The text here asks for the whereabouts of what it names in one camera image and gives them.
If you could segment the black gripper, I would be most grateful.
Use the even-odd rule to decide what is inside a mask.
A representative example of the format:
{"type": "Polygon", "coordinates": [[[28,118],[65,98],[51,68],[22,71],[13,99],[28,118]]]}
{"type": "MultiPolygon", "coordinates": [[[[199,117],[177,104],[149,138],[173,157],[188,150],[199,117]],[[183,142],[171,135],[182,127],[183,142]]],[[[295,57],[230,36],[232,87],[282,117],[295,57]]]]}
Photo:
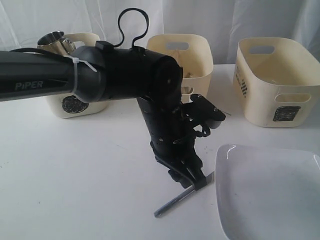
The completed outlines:
{"type": "Polygon", "coordinates": [[[170,169],[170,177],[184,189],[190,186],[195,191],[204,188],[208,181],[201,170],[203,163],[195,151],[196,138],[203,136],[202,131],[194,129],[201,124],[196,104],[178,101],[167,105],[149,97],[139,97],[137,102],[156,160],[170,169]],[[178,172],[188,172],[187,178],[178,172]]]}

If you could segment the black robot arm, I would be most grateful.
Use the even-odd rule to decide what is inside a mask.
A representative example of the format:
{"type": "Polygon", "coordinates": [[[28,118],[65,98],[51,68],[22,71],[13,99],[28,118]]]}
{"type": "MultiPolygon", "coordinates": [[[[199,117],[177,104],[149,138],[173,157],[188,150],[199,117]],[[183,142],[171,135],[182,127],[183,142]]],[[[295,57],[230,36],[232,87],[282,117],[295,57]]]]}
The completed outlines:
{"type": "Polygon", "coordinates": [[[183,70],[170,56],[145,50],[82,46],[62,56],[36,48],[0,53],[0,99],[73,94],[84,103],[136,99],[158,163],[184,188],[206,177],[194,145],[200,132],[181,101],[183,70]]]}

